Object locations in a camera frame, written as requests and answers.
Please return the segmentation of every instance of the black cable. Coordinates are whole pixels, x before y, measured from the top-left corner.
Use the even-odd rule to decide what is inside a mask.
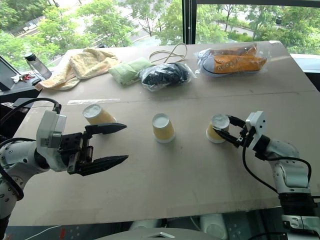
[[[3,142],[0,143],[0,149],[8,144],[8,143],[12,143],[15,141],[35,141],[34,139],[30,139],[30,138],[24,138],[24,137],[14,137],[8,140],[5,140]],[[4,168],[1,166],[0,164],[0,174],[2,175],[2,177],[13,187],[13,189],[16,191],[17,193],[17,201],[20,201],[21,199],[24,198],[24,191],[21,189],[21,187],[15,182],[15,180],[12,179],[12,177],[4,170]]]
[[[270,186],[268,183],[266,183],[265,181],[261,180],[259,177],[257,177],[247,166],[247,163],[246,163],[246,148],[247,148],[247,138],[245,139],[244,141],[244,144],[243,144],[243,150],[242,150],[242,162],[243,162],[243,165],[244,165],[244,168],[247,170],[247,172],[252,176],[254,177],[256,180],[258,180],[260,183],[262,183],[263,185],[267,186],[268,188],[270,188],[272,191],[274,191],[275,193],[278,193],[277,190]]]
[[[285,234],[286,234],[285,232],[279,232],[279,231],[264,232],[264,233],[260,233],[255,236],[252,236],[248,240],[257,239],[259,237],[266,236],[266,235],[285,235]]]
[[[291,157],[291,156],[280,156],[280,157],[275,157],[275,158],[267,158],[267,161],[278,161],[278,160],[295,160],[298,162],[302,162],[304,164],[306,164],[308,166],[308,182],[310,182],[310,178],[311,178],[311,165],[309,162],[307,162],[306,160],[303,160],[301,158],[297,158],[297,157]]]
[[[3,118],[1,118],[0,120],[0,126],[2,124],[5,123],[5,121],[7,121],[10,117],[12,117],[13,114],[15,114],[15,112],[17,112],[19,109],[23,108],[24,106],[30,104],[30,103],[34,103],[37,101],[48,101],[54,104],[53,106],[53,111],[55,111],[57,114],[60,113],[61,110],[61,105],[56,101],[53,100],[51,98],[47,98],[47,97],[39,97],[39,98],[33,98],[30,99],[28,101],[25,101],[24,103],[21,103],[19,106],[17,106],[16,108],[12,109],[10,112],[8,112]]]

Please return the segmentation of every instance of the bottle cap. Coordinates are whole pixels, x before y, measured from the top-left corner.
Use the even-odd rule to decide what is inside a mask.
[[[37,59],[36,55],[33,52],[28,52],[24,55],[24,58],[28,61],[34,61]]]

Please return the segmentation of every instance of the glass window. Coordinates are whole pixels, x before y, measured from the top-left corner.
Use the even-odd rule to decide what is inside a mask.
[[[278,40],[292,54],[320,55],[320,8],[198,4],[196,44]]]
[[[0,19],[0,54],[21,72],[27,52],[54,67],[69,49],[183,40],[181,0],[1,0]]]

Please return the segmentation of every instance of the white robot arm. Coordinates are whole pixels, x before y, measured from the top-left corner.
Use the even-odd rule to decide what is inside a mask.
[[[33,175],[52,169],[86,176],[106,171],[128,158],[128,155],[120,155],[93,160],[93,147],[89,146],[92,135],[115,133],[126,125],[87,125],[83,133],[63,135],[66,116],[58,112],[44,112],[36,140],[18,137],[0,143],[0,239],[4,237],[16,202],[24,197],[23,189]]]
[[[311,196],[309,187],[310,164],[299,158],[298,150],[290,143],[271,140],[263,135],[267,126],[263,111],[252,112],[246,121],[234,116],[228,117],[231,124],[242,128],[239,137],[234,137],[222,129],[214,128],[214,130],[236,147],[243,147],[243,163],[250,173],[252,172],[245,162],[246,148],[254,150],[257,158],[270,163],[276,189],[255,175],[254,177],[279,195],[283,209],[283,226],[291,231],[287,234],[288,239],[319,240],[320,218],[315,214],[314,208],[317,204]]]

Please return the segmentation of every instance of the paper cup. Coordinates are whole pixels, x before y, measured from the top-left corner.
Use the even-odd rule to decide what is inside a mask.
[[[222,114],[214,115],[209,123],[208,128],[206,129],[206,137],[209,139],[210,142],[213,142],[215,144],[221,144],[225,142],[226,140],[219,136],[214,130],[214,128],[228,131],[229,124],[230,120],[228,116]]]
[[[92,124],[115,123],[116,119],[97,104],[86,107],[82,115]]]
[[[152,128],[155,139],[159,143],[169,143],[176,136],[169,117],[164,113],[158,113],[152,118]]]

